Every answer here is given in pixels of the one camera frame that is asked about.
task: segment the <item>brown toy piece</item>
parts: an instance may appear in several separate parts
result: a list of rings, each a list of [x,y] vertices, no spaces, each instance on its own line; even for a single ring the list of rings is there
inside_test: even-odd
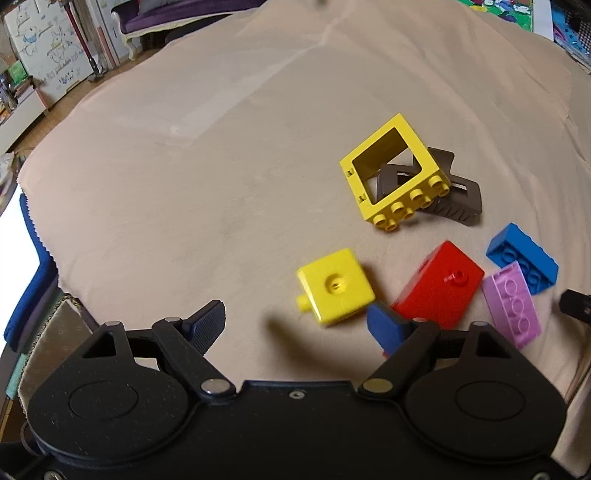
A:
[[[422,211],[444,216],[467,226],[475,225],[479,222],[482,213],[480,187],[475,181],[451,175],[450,170],[455,156],[453,152],[431,147],[428,147],[428,150],[451,181],[452,186],[448,195],[437,197],[431,205]],[[392,193],[420,171],[421,167],[416,158],[413,158],[411,167],[391,163],[382,165],[378,174],[377,201]]]

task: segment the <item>building block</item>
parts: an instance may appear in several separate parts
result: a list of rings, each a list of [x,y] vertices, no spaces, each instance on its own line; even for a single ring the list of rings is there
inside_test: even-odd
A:
[[[532,295],[556,283],[556,262],[514,223],[491,240],[486,256],[501,268],[517,260]]]
[[[297,277],[306,292],[297,298],[298,307],[302,312],[313,310],[321,325],[343,320],[375,300],[363,269],[348,248],[301,267]]]
[[[375,301],[367,311],[369,333],[386,355],[392,355],[413,332],[411,323],[383,301]]]
[[[482,292],[496,329],[517,348],[525,347],[542,332],[518,262],[486,277]]]
[[[558,307],[562,313],[591,325],[591,296],[574,290],[565,290]]]
[[[427,150],[450,180],[452,186],[449,195],[435,198],[431,205],[421,211],[447,217],[467,226],[478,223],[482,214],[482,197],[478,184],[450,173],[454,159],[452,152],[431,147],[428,147]],[[388,196],[413,178],[420,170],[421,166],[416,158],[413,158],[413,165],[410,167],[391,163],[382,165],[378,174],[376,198],[381,200]]]
[[[366,188],[367,180],[378,174],[380,166],[407,148],[417,159],[421,171],[374,203]],[[448,178],[400,114],[342,159],[340,166],[363,219],[386,231],[394,230],[402,219],[411,217],[418,208],[428,207],[434,198],[450,190]]]
[[[444,329],[462,318],[484,271],[449,240],[431,252],[392,308],[407,319],[422,317]]]

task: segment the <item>screw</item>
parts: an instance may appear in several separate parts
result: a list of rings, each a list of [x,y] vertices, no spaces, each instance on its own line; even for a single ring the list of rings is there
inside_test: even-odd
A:
[[[201,390],[211,395],[227,392],[230,387],[230,382],[224,378],[208,378],[201,384]]]
[[[306,394],[302,392],[302,390],[294,390],[293,392],[290,392],[290,398],[293,398],[294,400],[301,400],[305,396]]]
[[[43,475],[43,480],[64,480],[64,478],[57,472],[48,471]]]
[[[387,393],[393,388],[392,382],[385,378],[370,378],[363,382],[363,389],[371,393]]]

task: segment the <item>pink toy block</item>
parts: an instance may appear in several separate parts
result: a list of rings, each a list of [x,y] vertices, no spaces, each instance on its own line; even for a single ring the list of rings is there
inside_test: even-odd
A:
[[[486,277],[481,288],[496,329],[517,348],[542,332],[519,262]]]

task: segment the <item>yellow cube block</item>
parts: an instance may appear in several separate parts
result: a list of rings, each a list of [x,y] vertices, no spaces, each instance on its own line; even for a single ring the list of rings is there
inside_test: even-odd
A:
[[[420,173],[373,203],[365,186],[367,180],[407,148],[420,164]],[[418,208],[431,205],[435,197],[448,194],[451,185],[400,113],[341,160],[340,166],[363,219],[387,231],[394,230],[400,220],[411,217]]]
[[[297,304],[302,312],[314,310],[321,325],[343,320],[375,300],[363,269],[348,248],[301,267],[297,277],[306,292]]]

